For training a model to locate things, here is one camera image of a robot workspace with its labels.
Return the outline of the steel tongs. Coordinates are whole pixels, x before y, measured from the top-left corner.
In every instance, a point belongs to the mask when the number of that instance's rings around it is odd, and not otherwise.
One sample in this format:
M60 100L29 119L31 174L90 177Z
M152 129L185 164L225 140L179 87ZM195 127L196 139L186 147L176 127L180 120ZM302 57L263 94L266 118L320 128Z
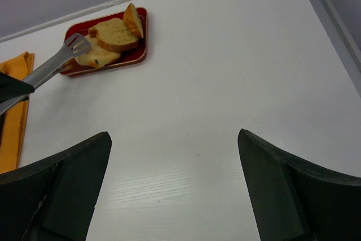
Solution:
M62 66L69 60L85 54L91 50L91 44L81 34L76 33L68 37L61 49L48 61L44 62L32 73L27 75L23 82L32 85L35 90L61 71ZM20 103L21 98L1 102L1 114L7 112L14 105Z

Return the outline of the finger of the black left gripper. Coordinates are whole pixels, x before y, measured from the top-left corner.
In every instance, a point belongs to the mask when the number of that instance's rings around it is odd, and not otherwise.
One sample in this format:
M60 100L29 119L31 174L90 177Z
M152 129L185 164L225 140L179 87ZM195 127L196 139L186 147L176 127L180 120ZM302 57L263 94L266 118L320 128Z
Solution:
M14 77L11 77L3 72L1 74L1 102L8 101L14 98L21 98L21 102L28 99L28 96L35 92L35 88L25 83L21 80L18 80Z

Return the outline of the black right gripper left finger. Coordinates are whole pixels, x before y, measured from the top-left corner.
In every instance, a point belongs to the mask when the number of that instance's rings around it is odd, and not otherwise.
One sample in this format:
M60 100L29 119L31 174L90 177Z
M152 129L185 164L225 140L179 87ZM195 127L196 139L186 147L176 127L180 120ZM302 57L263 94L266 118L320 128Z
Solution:
M85 240L112 140L98 133L1 174L1 240Z

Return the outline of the pale bread slice with raisins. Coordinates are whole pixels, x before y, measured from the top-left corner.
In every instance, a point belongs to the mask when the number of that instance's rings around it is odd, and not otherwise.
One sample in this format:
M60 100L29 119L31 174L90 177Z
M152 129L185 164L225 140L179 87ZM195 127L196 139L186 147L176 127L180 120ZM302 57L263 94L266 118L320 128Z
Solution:
M89 35L86 35L85 38L91 44L92 49L85 54L75 57L75 61L79 65L101 68L108 64L115 63L121 57L120 53L110 52L101 48L96 38L91 38Z

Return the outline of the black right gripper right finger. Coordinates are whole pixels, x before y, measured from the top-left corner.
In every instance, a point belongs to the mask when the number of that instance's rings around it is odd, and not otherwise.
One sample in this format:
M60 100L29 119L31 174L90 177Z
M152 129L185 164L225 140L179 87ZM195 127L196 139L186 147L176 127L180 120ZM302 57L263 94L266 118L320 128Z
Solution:
M360 240L360 178L241 129L238 148L261 240Z

